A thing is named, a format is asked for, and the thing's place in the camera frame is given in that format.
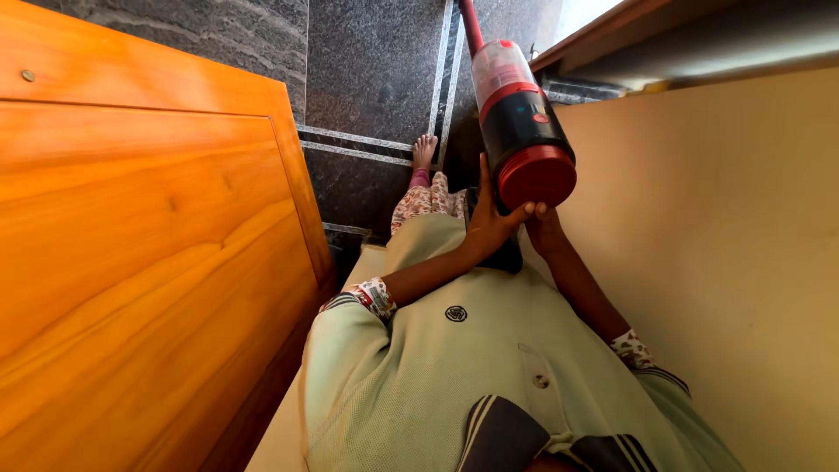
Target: floral sleeve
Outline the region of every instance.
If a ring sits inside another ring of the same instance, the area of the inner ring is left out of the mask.
[[[630,369],[648,369],[656,367],[653,355],[647,350],[647,346],[641,342],[634,329],[630,329],[622,336],[615,338],[609,347],[621,358],[621,361]]]
[[[397,309],[396,302],[393,301],[393,297],[390,296],[388,288],[380,277],[373,277],[369,281],[347,287],[345,291],[324,303],[318,312],[324,312],[344,303],[360,303],[384,324],[388,324]]]

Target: vacuum motor housing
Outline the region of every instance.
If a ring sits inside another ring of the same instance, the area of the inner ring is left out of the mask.
[[[521,49],[507,40],[486,43],[472,57],[472,80],[501,202],[510,210],[562,203],[576,185],[574,150]]]

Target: wooden door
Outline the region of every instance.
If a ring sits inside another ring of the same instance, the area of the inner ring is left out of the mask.
[[[199,468],[330,272],[282,83],[0,4],[0,470]]]

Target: red cap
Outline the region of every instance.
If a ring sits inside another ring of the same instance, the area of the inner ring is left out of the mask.
[[[498,194],[510,210],[527,202],[555,207],[576,185],[576,169],[564,150],[547,144],[512,155],[498,172]]]

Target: foot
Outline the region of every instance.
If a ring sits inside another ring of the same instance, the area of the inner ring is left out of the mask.
[[[437,137],[423,134],[417,138],[412,150],[414,151],[414,170],[431,168],[431,158],[434,157],[434,149],[437,149]]]

